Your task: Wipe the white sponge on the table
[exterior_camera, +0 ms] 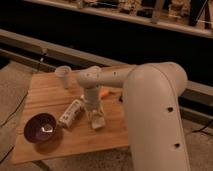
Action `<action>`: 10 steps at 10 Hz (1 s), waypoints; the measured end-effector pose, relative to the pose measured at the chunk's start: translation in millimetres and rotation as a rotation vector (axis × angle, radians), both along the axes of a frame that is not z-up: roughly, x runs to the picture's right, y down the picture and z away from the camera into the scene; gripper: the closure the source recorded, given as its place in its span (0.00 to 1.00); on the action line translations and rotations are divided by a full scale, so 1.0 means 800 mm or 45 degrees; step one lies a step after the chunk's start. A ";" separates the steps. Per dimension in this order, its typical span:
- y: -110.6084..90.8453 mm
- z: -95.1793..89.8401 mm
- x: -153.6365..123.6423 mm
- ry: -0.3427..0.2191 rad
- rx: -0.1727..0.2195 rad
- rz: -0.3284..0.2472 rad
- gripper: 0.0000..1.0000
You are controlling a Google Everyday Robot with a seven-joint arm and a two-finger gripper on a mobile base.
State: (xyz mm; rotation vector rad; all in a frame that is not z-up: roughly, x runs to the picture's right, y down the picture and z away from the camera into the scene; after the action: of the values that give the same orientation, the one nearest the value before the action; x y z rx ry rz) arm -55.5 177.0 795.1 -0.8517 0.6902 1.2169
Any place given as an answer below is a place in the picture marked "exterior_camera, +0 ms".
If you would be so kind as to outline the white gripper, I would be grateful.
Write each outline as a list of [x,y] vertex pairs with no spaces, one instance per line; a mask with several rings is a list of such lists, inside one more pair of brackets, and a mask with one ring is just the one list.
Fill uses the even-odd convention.
[[88,116],[91,116],[94,111],[99,112],[101,108],[100,97],[85,95],[84,106]]

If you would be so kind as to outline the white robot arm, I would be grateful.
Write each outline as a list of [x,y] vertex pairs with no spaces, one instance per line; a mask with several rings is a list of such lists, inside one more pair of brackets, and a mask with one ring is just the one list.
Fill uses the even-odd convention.
[[85,107],[100,106],[98,86],[123,90],[123,107],[135,171],[191,171],[178,97],[187,87],[185,70],[174,62],[130,65],[78,73]]

